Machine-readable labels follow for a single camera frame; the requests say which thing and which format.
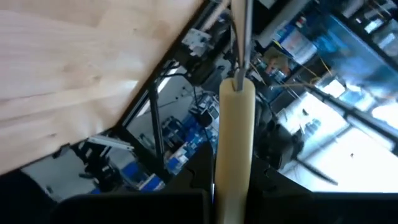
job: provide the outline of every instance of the beige cylinder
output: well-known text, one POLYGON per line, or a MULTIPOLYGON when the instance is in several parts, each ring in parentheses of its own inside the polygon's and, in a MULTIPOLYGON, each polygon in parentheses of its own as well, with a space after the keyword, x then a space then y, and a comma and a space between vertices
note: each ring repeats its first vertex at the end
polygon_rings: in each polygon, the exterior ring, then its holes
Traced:
POLYGON ((220 86, 220 135, 215 194, 217 224, 242 224, 248 194, 254 134, 256 91, 244 79, 243 91, 235 92, 233 79, 220 86))

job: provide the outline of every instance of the wooden table surface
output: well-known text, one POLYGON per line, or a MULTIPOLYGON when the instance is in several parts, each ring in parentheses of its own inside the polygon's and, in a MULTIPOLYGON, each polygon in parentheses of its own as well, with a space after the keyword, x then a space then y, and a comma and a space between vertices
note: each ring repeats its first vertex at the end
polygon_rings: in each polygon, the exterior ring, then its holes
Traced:
POLYGON ((1 0, 0 174, 115 125, 201 0, 1 0))

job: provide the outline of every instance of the wooden board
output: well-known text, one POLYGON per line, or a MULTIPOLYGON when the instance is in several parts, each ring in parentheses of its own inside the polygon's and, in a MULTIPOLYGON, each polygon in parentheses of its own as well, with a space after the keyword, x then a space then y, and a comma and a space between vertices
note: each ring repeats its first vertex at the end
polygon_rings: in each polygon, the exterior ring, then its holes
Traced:
POLYGON ((0 174, 112 127, 201 0, 1 0, 0 174))

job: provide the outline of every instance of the cylindrical foam tip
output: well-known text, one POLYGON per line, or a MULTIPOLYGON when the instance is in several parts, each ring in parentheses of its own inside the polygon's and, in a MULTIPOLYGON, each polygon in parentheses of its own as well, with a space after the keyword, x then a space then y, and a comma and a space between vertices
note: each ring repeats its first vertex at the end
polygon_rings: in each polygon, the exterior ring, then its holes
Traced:
POLYGON ((234 91, 233 79, 220 85, 220 135, 217 149, 215 196, 217 223, 242 224, 246 208, 256 91, 244 79, 243 91, 234 91))

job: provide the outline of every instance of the light wood panel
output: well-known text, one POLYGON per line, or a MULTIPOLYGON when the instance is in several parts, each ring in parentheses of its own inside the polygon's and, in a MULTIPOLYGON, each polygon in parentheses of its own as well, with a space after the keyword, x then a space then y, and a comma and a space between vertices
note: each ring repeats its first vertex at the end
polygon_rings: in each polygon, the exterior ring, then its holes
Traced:
POLYGON ((113 126, 201 0, 1 0, 0 174, 113 126))

